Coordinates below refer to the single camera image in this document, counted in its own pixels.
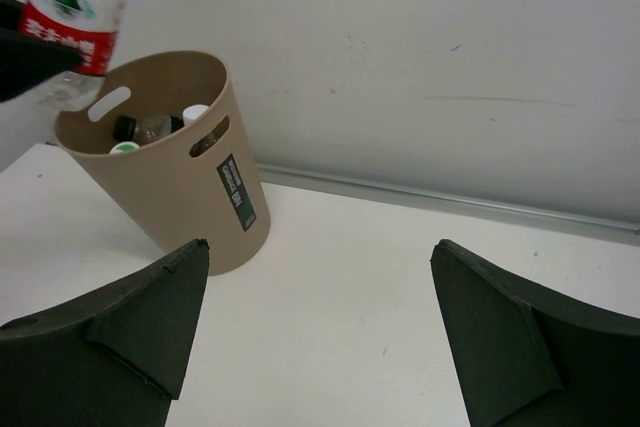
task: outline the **bin label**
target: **bin label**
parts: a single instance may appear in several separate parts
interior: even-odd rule
[[[240,225],[246,232],[249,227],[256,221],[256,213],[249,200],[247,189],[244,187],[240,172],[236,166],[236,161],[233,158],[233,154],[229,155],[225,161],[218,166],[218,174],[222,179],[224,189],[227,191],[231,205],[236,211]]]

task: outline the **bottle inside bin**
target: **bottle inside bin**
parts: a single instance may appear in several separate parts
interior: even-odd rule
[[[20,32],[78,49],[84,64],[32,91],[36,108],[77,111],[102,86],[126,0],[26,0]]]
[[[132,152],[136,149],[139,149],[140,146],[135,142],[124,141],[114,145],[109,151],[110,154],[123,154],[125,152]]]
[[[195,122],[202,114],[204,114],[209,109],[208,105],[204,104],[196,104],[191,105],[182,111],[182,120],[184,121],[184,125],[187,126]],[[204,138],[200,139],[197,143],[191,147],[189,151],[189,155],[191,157],[198,157],[210,149],[213,144],[218,141],[218,136],[216,135],[216,129],[213,132],[207,134]]]
[[[113,124],[113,138],[118,142],[133,141],[143,146],[163,139],[183,126],[182,119],[169,115],[147,117],[141,122],[128,115],[119,115]]]

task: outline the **cylindrical container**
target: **cylindrical container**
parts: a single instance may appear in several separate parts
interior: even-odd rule
[[[89,119],[91,106],[60,113],[55,126],[60,146],[164,251],[205,238],[210,274],[244,264],[264,244],[270,217],[224,63],[192,51],[144,57],[109,72],[98,99],[120,87],[128,87],[131,96],[96,122]],[[118,115],[179,117],[193,104],[211,108],[164,139],[109,154]],[[190,155],[221,127],[224,133],[213,147]]]

